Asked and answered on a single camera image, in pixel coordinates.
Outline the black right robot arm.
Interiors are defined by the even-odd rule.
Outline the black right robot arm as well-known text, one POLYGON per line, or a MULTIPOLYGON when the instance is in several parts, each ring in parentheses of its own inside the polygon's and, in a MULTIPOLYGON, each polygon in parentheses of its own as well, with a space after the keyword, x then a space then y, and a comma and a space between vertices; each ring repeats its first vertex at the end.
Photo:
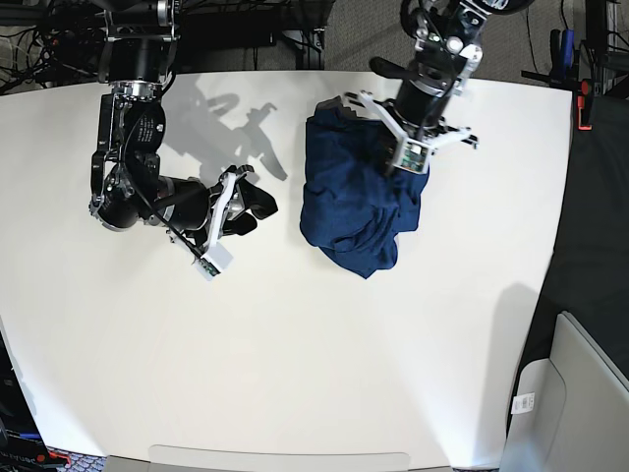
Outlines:
POLYGON ((113 231, 141 221, 162 227, 196 259, 222 236, 243 236, 277 212, 275 199, 252 184, 248 165, 229 166, 215 185, 160 172, 166 132, 162 99, 172 87, 181 4, 100 1, 105 40, 98 80, 97 144, 90 164, 90 214, 113 231))

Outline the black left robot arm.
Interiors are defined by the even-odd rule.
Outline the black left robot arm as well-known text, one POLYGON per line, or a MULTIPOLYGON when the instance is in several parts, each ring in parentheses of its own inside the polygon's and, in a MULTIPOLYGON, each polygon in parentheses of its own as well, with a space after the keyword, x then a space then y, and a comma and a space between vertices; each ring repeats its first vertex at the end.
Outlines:
POLYGON ((376 75, 399 80, 393 98, 377 100, 361 90, 345 92, 343 105, 364 109, 386 129, 383 171, 415 175, 429 172, 440 148, 465 143, 477 148, 478 138, 468 127, 452 127, 443 117, 450 98, 462 93, 483 59, 480 35, 489 16, 511 16, 528 9, 530 1, 450 1, 438 10, 432 1, 414 9, 400 4, 400 24, 415 40, 414 58, 405 67, 381 57, 370 60, 376 75))

